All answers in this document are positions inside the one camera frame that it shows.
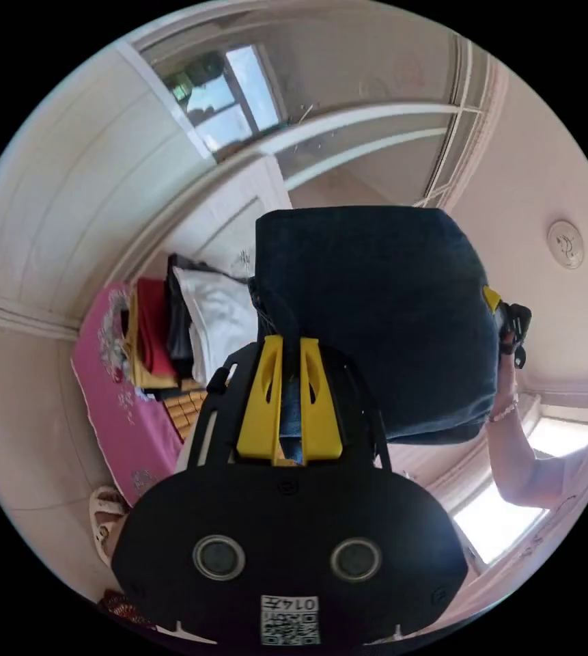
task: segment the red cloth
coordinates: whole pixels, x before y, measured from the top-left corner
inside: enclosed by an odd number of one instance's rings
[[[166,350],[168,324],[163,280],[139,278],[137,313],[141,361],[151,374],[177,377]]]

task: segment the yellow plastic part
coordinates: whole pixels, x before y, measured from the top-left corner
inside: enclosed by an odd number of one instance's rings
[[[314,403],[310,387],[314,391]],[[300,418],[303,465],[313,460],[336,460],[341,456],[341,437],[319,340],[309,338],[300,340]]]
[[[483,287],[483,294],[487,304],[490,306],[492,314],[494,314],[499,306],[499,303],[501,302],[501,296],[499,296],[493,289],[490,289],[486,285]]]
[[[264,339],[253,387],[241,425],[237,451],[243,458],[270,460],[276,465],[280,451],[280,403],[282,397],[282,337]]]

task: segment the pink bedsheet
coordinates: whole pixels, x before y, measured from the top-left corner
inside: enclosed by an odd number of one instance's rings
[[[155,482],[173,473],[182,441],[164,406],[137,395],[123,376],[118,315],[129,295],[123,284],[100,292],[82,324],[71,362],[100,450],[133,506]]]

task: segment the yellow fabric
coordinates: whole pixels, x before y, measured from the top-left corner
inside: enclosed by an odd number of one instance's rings
[[[136,387],[152,388],[155,390],[166,390],[170,387],[178,387],[178,381],[173,376],[155,376],[145,368],[141,361],[139,351],[139,303],[137,290],[132,291],[130,298],[130,310],[128,317],[128,333],[125,336],[125,352],[130,362],[130,380]]]

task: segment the sticker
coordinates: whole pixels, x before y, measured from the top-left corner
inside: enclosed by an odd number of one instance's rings
[[[262,644],[321,644],[318,597],[262,595]]]

